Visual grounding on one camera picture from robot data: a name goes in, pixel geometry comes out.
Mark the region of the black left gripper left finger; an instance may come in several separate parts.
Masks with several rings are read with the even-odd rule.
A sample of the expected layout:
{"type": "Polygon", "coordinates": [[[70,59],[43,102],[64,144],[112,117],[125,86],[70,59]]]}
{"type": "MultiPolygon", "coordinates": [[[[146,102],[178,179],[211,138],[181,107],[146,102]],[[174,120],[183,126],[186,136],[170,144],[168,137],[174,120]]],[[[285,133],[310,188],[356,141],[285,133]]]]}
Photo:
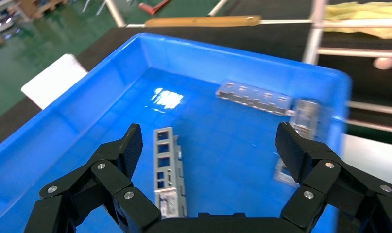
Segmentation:
{"type": "Polygon", "coordinates": [[[25,232],[74,233],[100,206],[124,233],[146,232],[161,213],[132,183],[142,148],[138,124],[121,139],[101,144],[83,166],[40,190],[25,232]]]}

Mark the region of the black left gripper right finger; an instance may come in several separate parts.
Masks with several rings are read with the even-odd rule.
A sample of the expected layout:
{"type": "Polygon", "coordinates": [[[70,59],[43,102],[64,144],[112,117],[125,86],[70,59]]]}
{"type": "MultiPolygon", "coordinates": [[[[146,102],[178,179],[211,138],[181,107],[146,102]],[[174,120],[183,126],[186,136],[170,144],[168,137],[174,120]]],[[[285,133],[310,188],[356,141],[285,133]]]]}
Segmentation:
{"type": "Polygon", "coordinates": [[[301,137],[289,123],[278,125],[275,145],[299,184],[282,219],[309,233],[332,205],[358,220],[362,233],[392,233],[392,184],[345,163],[325,143],[301,137]]]}

